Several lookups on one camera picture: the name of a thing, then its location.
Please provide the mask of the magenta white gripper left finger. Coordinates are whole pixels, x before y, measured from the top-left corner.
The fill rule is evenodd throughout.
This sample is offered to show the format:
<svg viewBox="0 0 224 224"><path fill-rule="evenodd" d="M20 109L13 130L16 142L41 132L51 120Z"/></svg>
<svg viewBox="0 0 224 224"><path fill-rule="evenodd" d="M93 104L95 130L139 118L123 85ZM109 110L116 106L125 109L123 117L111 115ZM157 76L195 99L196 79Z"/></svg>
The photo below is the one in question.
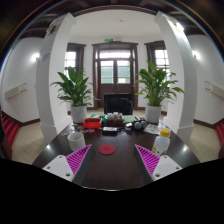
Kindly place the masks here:
<svg viewBox="0 0 224 224"><path fill-rule="evenodd" d="M58 155L44 166L43 170L72 182L90 148L91 144L80 148L67 156Z"/></svg>

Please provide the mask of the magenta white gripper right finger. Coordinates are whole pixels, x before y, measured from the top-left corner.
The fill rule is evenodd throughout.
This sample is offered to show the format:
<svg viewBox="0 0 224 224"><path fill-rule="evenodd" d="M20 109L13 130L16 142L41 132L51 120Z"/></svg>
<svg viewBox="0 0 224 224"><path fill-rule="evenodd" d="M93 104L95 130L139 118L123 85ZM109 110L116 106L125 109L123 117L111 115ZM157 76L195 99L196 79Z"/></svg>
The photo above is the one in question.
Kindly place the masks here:
<svg viewBox="0 0 224 224"><path fill-rule="evenodd" d="M164 178L165 176L182 169L182 167L168 155L156 155L150 150L139 145L135 145L135 149L143 164L144 170L153 181Z"/></svg>

